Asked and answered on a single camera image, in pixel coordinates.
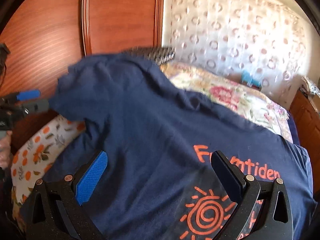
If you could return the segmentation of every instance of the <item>t-shirt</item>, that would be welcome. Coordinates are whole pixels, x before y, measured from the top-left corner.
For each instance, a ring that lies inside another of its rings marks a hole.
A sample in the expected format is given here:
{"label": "t-shirt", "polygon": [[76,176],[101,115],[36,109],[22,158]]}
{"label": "t-shirt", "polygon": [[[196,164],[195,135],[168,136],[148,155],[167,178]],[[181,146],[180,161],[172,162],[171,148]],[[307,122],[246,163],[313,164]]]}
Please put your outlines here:
{"label": "t-shirt", "polygon": [[244,174],[284,180],[294,239],[310,222],[316,203],[307,151],[203,94],[177,89],[152,61],[124,54],[82,59],[59,79],[50,106],[84,120],[87,130],[44,179],[74,174],[105,151],[108,166],[83,207],[107,239],[212,239],[236,206],[211,167],[216,150]]}

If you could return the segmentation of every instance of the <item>blue gripper pad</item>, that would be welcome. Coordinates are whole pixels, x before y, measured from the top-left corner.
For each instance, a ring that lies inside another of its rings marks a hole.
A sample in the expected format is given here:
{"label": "blue gripper pad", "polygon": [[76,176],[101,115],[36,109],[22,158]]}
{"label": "blue gripper pad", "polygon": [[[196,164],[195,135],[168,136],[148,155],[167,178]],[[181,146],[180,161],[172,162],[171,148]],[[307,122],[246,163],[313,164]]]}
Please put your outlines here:
{"label": "blue gripper pad", "polygon": [[76,200],[79,205],[89,200],[107,165],[108,156],[101,151],[76,186]]}

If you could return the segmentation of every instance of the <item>wooden wardrobe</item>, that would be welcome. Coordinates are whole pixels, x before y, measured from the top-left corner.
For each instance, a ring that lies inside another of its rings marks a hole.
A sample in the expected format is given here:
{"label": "wooden wardrobe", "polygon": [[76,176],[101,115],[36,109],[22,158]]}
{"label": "wooden wardrobe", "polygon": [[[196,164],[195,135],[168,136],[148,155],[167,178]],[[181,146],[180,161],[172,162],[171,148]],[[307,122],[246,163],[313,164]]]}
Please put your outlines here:
{"label": "wooden wardrobe", "polygon": [[[24,0],[0,32],[11,51],[0,94],[39,89],[50,97],[86,55],[161,44],[162,11],[163,0]],[[17,123],[13,152],[56,114]]]}

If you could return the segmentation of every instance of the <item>bed sheet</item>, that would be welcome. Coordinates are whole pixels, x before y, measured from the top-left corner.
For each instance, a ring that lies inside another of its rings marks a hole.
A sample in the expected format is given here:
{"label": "bed sheet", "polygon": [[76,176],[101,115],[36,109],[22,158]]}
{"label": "bed sheet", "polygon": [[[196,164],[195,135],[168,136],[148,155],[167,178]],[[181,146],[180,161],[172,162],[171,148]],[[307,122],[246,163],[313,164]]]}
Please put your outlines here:
{"label": "bed sheet", "polygon": [[176,87],[203,93],[213,102],[293,142],[287,111],[263,93],[181,62],[161,65],[161,70]]}

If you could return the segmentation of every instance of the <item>silver bolt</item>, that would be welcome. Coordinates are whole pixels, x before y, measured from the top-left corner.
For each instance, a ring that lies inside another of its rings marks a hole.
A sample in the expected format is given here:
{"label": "silver bolt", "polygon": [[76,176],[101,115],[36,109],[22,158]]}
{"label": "silver bolt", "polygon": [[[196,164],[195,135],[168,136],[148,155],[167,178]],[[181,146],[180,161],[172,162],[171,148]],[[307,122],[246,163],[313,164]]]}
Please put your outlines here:
{"label": "silver bolt", "polygon": [[254,181],[254,176],[252,176],[250,174],[245,177],[247,178],[248,181]]}
{"label": "silver bolt", "polygon": [[36,184],[37,184],[37,185],[41,185],[41,184],[42,184],[42,182],[43,182],[43,180],[42,180],[42,179],[37,179],[37,180],[36,180]]}
{"label": "silver bolt", "polygon": [[73,176],[72,175],[66,175],[65,177],[64,177],[64,180],[65,181],[71,181],[73,179]]}
{"label": "silver bolt", "polygon": [[280,178],[277,178],[276,181],[277,181],[277,183],[279,183],[279,184],[283,184],[283,180],[280,179]]}

